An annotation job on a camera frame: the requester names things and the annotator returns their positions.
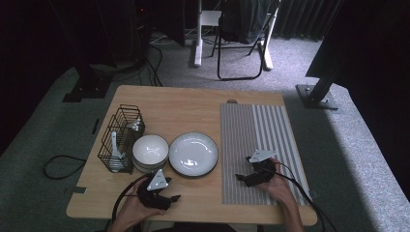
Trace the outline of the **person's dark clothing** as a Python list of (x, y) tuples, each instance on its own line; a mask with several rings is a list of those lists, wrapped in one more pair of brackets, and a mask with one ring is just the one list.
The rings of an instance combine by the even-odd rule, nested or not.
[(219, 223), (176, 222), (170, 228), (154, 232), (236, 232), (231, 226)]

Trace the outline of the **dark curtain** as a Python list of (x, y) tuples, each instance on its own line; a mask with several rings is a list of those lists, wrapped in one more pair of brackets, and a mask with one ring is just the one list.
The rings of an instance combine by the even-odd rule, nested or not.
[(280, 0), (275, 37), (323, 40), (343, 0)]

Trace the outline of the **black screen panel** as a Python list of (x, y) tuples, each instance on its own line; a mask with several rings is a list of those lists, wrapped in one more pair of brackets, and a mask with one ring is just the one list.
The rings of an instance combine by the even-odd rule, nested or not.
[(344, 0), (307, 75), (349, 91), (410, 200), (410, 0)]

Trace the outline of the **white desk leg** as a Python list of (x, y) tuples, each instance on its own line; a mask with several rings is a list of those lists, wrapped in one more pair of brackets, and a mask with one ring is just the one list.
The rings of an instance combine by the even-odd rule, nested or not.
[(194, 61), (193, 64), (196, 68), (199, 68), (202, 64), (202, 50), (203, 50), (203, 40), (202, 40), (202, 27), (203, 26), (218, 26), (220, 11), (217, 10), (203, 10), (202, 0), (197, 0), (197, 25), (196, 25), (196, 45), (194, 51)]
[(267, 28), (265, 30), (265, 39), (263, 41), (263, 63), (264, 63), (264, 69), (266, 71), (270, 71), (273, 68), (273, 62), (271, 58), (271, 54), (269, 51), (269, 43), (272, 38), (272, 34), (274, 31), (275, 23), (276, 23), (276, 18), (277, 18), (277, 11), (274, 11), (273, 13), (269, 14), (269, 18), (267, 19)]

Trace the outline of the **black metal stand with base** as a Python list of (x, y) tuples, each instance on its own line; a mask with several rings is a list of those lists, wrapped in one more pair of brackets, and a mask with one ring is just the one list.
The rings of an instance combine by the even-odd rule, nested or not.
[(305, 108), (338, 110), (330, 88), (337, 79), (340, 70), (340, 62), (333, 63), (331, 66), (322, 67), (322, 74), (319, 67), (311, 66), (307, 71), (307, 76), (318, 77), (315, 85), (298, 84), (296, 89), (299, 93)]

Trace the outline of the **black stand base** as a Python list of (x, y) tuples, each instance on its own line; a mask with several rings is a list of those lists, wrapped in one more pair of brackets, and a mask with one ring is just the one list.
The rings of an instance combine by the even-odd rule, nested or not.
[(109, 89), (112, 75), (95, 72), (89, 65), (75, 66), (78, 80), (63, 102), (81, 102), (83, 99), (103, 99)]

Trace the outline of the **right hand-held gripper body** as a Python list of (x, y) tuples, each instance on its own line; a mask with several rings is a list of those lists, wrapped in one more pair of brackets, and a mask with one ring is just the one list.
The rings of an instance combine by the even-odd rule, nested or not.
[(272, 158), (275, 156), (274, 151), (256, 150), (252, 157), (254, 162), (250, 162), (253, 173), (258, 176), (258, 184), (268, 183), (276, 173), (275, 164)]

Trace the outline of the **black folding chair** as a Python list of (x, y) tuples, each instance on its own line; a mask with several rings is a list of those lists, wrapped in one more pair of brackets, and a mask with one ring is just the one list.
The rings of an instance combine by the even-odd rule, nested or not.
[[(280, 5), (280, 0), (272, 1), (272, 5), (265, 18), (264, 27), (262, 28), (261, 34), (259, 35), (259, 38), (254, 43), (251, 43), (251, 44), (242, 44), (239, 42), (225, 41), (220, 35), (220, 17), (219, 17), (219, 25), (218, 25), (214, 45), (213, 45), (213, 50), (211, 53), (211, 55), (217, 54), (217, 77), (219, 80), (221, 81), (254, 80), (262, 74), (262, 71), (264, 69), (263, 41), (265, 39), (265, 30), (267, 28), (266, 26), (267, 19), (269, 18), (269, 14), (273, 13), (274, 11), (277, 11), (277, 14), (278, 14), (279, 5)], [(259, 64), (257, 73), (251, 76), (223, 76), (222, 75), (222, 51), (224, 49), (247, 49), (249, 51), (248, 56), (251, 56), (254, 50), (258, 49), (259, 56), (260, 56), (260, 64)]]

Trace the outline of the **white ceramic spoon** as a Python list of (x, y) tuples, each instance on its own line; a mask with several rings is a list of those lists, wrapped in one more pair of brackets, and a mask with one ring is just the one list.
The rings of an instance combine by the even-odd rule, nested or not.
[(117, 147), (117, 132), (111, 133), (111, 158), (109, 161), (110, 168), (113, 172), (119, 172), (125, 167), (123, 164), (124, 155), (120, 153)]

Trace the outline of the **dark cloth on chair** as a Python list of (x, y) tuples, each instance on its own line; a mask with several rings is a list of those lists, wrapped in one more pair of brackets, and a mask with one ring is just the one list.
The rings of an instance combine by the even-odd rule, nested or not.
[(273, 0), (222, 0), (220, 35), (228, 42), (253, 44), (261, 34)]

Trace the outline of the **person's left hand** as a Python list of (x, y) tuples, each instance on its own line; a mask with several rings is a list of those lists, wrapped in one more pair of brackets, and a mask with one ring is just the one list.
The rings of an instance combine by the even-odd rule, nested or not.
[(138, 187), (145, 181), (145, 178), (135, 183), (132, 187), (131, 194), (128, 196), (117, 215), (117, 218), (112, 224), (120, 224), (126, 226), (137, 225), (146, 218), (163, 215), (164, 210), (155, 208), (146, 208), (136, 196)]

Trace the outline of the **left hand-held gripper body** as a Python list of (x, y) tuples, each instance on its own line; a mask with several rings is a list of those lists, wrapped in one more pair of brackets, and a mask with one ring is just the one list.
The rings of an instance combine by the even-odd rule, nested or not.
[(139, 201), (147, 208), (167, 210), (171, 206), (171, 199), (160, 195), (160, 192), (168, 187), (168, 181), (162, 170), (150, 173), (147, 179), (138, 187), (137, 196)]

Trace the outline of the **white plate dark rim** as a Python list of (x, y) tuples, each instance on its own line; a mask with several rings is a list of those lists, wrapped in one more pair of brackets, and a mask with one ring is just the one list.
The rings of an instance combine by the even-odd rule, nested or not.
[(199, 178), (210, 173), (219, 160), (216, 142), (201, 132), (187, 132), (173, 140), (169, 163), (181, 176)]

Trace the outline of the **grey striped placemat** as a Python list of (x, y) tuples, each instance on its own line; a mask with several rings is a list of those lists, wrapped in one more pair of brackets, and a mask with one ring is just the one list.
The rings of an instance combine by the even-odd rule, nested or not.
[(297, 181), (290, 189), (299, 205), (309, 186), (286, 108), (274, 105), (233, 104), (220, 106), (222, 202), (228, 205), (274, 205), (265, 191), (246, 187), (236, 174), (253, 172), (246, 157), (256, 150), (274, 151), (281, 173)]

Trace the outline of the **person's right hand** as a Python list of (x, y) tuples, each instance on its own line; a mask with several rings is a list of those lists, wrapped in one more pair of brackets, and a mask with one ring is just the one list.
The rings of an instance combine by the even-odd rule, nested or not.
[(280, 176), (279, 162), (276, 159), (270, 159), (270, 162), (274, 165), (276, 174), (268, 183), (259, 184), (258, 187), (273, 197), (284, 211), (290, 212), (297, 208), (295, 198), (285, 179)]

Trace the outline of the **black wire basket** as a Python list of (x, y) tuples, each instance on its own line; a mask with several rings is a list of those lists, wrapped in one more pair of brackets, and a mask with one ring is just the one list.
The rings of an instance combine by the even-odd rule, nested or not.
[[(126, 128), (126, 125), (141, 119), (139, 131)], [(124, 155), (123, 164), (125, 167), (119, 172), (113, 172), (110, 168), (109, 161), (111, 158), (111, 133), (117, 132), (117, 147), (121, 154)], [(121, 104), (116, 112), (109, 117), (101, 139), (102, 146), (98, 152), (98, 158), (104, 166), (112, 173), (130, 173), (132, 174), (132, 146), (145, 131), (145, 124), (142, 113), (136, 105)]]

